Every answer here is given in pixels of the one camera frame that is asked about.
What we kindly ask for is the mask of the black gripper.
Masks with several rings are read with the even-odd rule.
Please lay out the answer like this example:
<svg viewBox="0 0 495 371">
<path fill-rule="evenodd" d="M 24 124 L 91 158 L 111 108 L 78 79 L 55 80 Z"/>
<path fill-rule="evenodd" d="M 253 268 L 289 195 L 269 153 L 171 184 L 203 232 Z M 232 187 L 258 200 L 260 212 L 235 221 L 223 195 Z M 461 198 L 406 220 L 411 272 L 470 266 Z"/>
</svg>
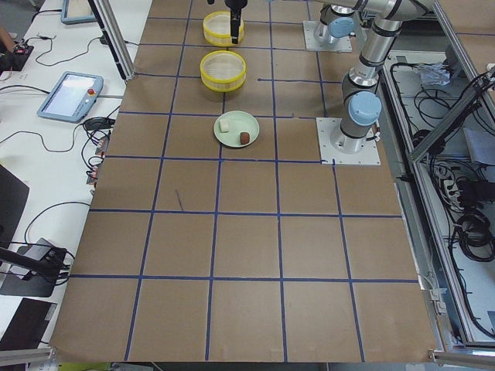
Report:
<svg viewBox="0 0 495 371">
<path fill-rule="evenodd" d="M 241 10 L 247 6 L 247 0 L 225 0 L 224 3 L 230 9 L 231 42 L 238 44 L 241 27 Z"/>
</svg>

